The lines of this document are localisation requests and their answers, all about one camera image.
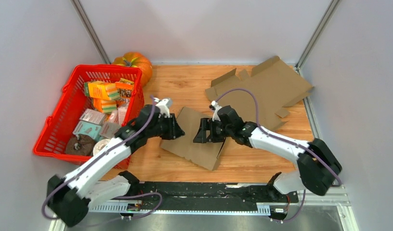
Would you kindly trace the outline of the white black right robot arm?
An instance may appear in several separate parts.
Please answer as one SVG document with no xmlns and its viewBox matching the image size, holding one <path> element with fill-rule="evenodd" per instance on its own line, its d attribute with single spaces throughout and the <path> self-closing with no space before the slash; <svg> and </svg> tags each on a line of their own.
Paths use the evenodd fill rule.
<svg viewBox="0 0 393 231">
<path fill-rule="evenodd" d="M 297 140 L 266 129 L 255 122 L 243 121 L 231 106 L 210 105 L 211 118 L 202 118 L 194 143 L 218 143 L 226 138 L 253 149 L 272 152 L 295 164 L 297 170 L 277 173 L 268 182 L 267 195 L 278 202 L 286 194 L 307 189 L 324 196 L 336 181 L 342 167 L 327 144 L 315 138 L 313 141 Z"/>
</svg>

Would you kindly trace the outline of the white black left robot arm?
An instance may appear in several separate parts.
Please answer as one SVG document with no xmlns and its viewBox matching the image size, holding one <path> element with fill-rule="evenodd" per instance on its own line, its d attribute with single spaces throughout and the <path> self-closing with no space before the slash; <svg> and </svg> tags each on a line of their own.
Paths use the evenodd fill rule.
<svg viewBox="0 0 393 231">
<path fill-rule="evenodd" d="M 103 202 L 121 196 L 135 199 L 140 188 L 136 184 L 137 179 L 129 172 L 123 171 L 103 183 L 99 183 L 99 179 L 146 145 L 148 139 L 160 137 L 163 140 L 174 140 L 185 134 L 175 115 L 170 113 L 171 105 L 170 98 L 155 98 L 152 104 L 140 110 L 136 118 L 121 127 L 98 154 L 63 177 L 52 176 L 47 183 L 42 215 L 47 219 L 53 218 L 45 212 L 48 207 L 56 214 L 56 219 L 68 227 L 74 227 L 86 217 L 89 209 Z"/>
</svg>

